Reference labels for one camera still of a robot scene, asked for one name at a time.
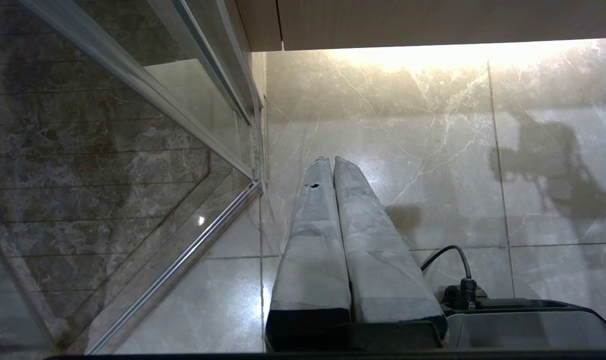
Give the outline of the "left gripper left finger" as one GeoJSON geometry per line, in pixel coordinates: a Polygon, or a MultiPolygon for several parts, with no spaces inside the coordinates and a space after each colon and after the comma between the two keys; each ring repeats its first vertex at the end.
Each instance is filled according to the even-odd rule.
{"type": "Polygon", "coordinates": [[[310,164],[278,264],[265,327],[270,351],[330,347],[351,322],[348,267],[330,160],[310,164]]]}

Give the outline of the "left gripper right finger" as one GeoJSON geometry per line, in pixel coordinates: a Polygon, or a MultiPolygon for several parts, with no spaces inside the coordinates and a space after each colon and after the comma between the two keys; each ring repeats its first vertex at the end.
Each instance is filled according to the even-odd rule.
{"type": "Polygon", "coordinates": [[[424,320],[447,335],[440,303],[364,173],[337,158],[333,183],[356,321],[424,320]]]}

